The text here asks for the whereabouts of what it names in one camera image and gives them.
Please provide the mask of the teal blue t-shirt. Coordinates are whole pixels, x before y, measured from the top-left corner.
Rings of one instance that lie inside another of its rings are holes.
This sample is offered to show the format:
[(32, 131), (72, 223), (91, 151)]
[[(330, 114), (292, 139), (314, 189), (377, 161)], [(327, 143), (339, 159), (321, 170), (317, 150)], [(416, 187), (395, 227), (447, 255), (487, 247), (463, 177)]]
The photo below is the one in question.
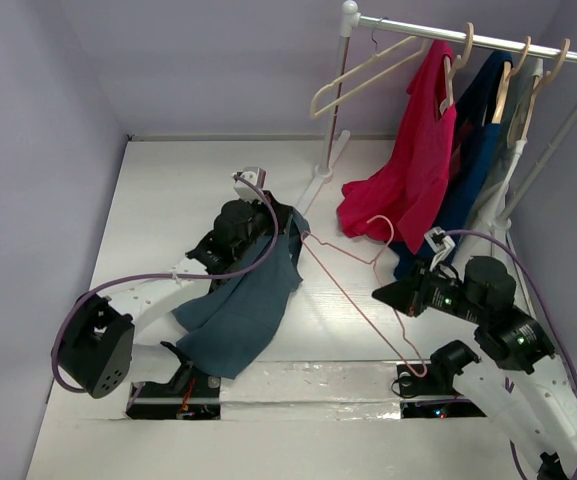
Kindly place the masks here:
[(243, 276), (173, 310), (186, 334), (177, 349), (213, 376), (236, 378), (270, 344), (302, 282), (298, 261), (308, 222), (294, 208), (266, 260)]

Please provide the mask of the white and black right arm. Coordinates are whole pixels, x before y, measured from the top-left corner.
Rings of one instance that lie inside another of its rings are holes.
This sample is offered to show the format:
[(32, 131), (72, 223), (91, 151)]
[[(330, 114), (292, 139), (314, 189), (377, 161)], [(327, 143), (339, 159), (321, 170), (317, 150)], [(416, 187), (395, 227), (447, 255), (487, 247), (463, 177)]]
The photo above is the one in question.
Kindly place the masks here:
[(540, 479), (577, 479), (577, 394), (539, 322), (515, 303), (515, 279), (499, 260), (477, 256), (461, 278), (427, 262), (391, 285), (408, 316), (428, 308), (475, 324), (476, 354), (460, 340), (430, 357), (430, 384), (474, 403)]

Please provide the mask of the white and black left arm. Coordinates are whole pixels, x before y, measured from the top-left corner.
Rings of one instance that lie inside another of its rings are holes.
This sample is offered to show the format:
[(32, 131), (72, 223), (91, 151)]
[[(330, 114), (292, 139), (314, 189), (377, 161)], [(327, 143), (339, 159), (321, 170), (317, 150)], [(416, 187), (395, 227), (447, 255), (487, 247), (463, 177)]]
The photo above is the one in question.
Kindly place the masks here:
[(56, 382), (98, 399), (123, 382), (169, 395), (194, 372), (233, 379), (269, 345), (300, 287), (310, 227), (270, 192), (226, 202), (174, 269), (129, 277), (133, 288), (82, 294), (51, 351)]

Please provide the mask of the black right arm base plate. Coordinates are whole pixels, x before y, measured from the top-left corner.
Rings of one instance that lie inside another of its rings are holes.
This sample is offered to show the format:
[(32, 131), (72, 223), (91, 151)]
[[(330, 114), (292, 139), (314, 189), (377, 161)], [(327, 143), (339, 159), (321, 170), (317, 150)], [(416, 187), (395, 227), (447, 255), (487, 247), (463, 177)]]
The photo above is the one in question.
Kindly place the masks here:
[(421, 371), (424, 365), (410, 366), (398, 364), (395, 378), (391, 383), (392, 393), (400, 399), (403, 419), (451, 419), (483, 418), (485, 414), (469, 399), (452, 387), (439, 381), (435, 368), (427, 366), (423, 376), (413, 373)]

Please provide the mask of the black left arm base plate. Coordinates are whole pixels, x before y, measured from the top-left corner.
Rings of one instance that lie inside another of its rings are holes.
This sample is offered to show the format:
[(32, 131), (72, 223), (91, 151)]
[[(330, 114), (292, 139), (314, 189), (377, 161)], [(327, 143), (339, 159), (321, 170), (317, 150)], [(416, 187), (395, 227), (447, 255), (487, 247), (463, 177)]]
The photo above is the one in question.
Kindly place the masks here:
[(172, 382), (131, 385), (126, 415), (133, 420), (219, 420), (221, 379), (185, 366)]

